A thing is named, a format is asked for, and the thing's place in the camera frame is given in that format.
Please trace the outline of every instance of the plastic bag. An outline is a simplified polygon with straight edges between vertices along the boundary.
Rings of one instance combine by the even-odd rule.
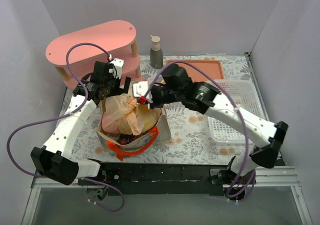
[[[112,134],[138,136],[151,129],[159,120],[161,109],[148,109],[127,94],[108,97],[102,116],[102,129]]]
[[[138,105],[137,100],[127,94],[107,97],[101,121],[102,129],[107,133],[120,133],[118,120],[129,114]]]
[[[143,123],[142,133],[151,129],[159,120],[160,115],[160,108],[149,109],[148,105],[139,105],[137,120],[138,122]]]

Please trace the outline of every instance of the gray bottle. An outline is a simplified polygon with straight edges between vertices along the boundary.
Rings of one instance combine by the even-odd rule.
[[[164,66],[164,53],[160,47],[160,37],[151,36],[153,42],[150,49],[150,65],[155,69],[161,69]]]

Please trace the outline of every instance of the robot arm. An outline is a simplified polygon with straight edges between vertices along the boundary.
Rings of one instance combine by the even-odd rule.
[[[72,148],[86,120],[101,100],[128,93],[131,78],[126,77],[124,88],[120,88],[123,65],[124,61],[118,58],[107,63],[97,61],[93,72],[82,78],[89,94],[85,105],[78,112],[72,113],[85,99],[84,88],[78,84],[65,112],[70,116],[58,124],[41,148],[34,147],[31,152],[33,163],[42,176],[69,185],[76,178],[98,175],[98,162],[88,159],[70,160]]]
[[[229,102],[228,98],[207,82],[192,82],[186,70],[177,64],[172,64],[163,71],[165,84],[157,84],[141,101],[146,101],[149,108],[161,108],[164,104],[182,102],[193,111],[218,119],[240,133],[244,133],[241,120]],[[133,86],[133,95],[137,98],[144,96],[148,89],[148,82],[142,81]],[[273,168],[277,160],[280,147],[284,141],[288,125],[285,122],[273,123],[261,119],[243,108],[239,108],[249,139],[254,147],[249,152],[247,163],[240,176],[261,166]],[[227,168],[228,177],[232,180],[240,171],[244,153],[232,158]]]

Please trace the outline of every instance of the pink oval shelf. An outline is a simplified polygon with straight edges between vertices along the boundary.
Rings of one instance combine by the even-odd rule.
[[[108,21],[56,38],[46,48],[45,55],[56,67],[64,67],[67,65],[68,50],[76,44],[93,43],[112,52],[131,45],[136,39],[136,33],[136,28],[130,22]],[[80,46],[70,53],[69,62],[73,64],[102,53],[100,49],[93,46]]]
[[[64,83],[71,89],[74,89],[78,82],[67,68],[66,54],[72,46],[80,43],[99,45],[112,54],[113,58],[124,60],[122,77],[131,77],[133,81],[141,81],[136,33],[136,28],[130,22],[108,21],[56,38],[46,48],[45,55],[57,68]],[[107,56],[100,49],[89,45],[75,48],[69,56],[71,67],[80,79],[93,72],[96,61],[106,62]]]

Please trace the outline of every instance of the orange tray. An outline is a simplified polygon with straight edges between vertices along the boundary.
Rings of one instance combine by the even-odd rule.
[[[168,65],[171,62],[174,62],[176,60],[168,60],[166,64]],[[224,71],[221,66],[221,62],[219,60],[202,60],[202,59],[182,59],[180,61],[188,62],[197,68],[201,69],[203,72],[205,72],[208,76],[210,76],[212,79],[225,79]],[[180,67],[185,68],[186,72],[188,73],[189,77],[192,79],[193,82],[206,82],[208,79],[203,76],[198,71],[194,70],[192,67],[184,64],[179,63],[177,64]]]

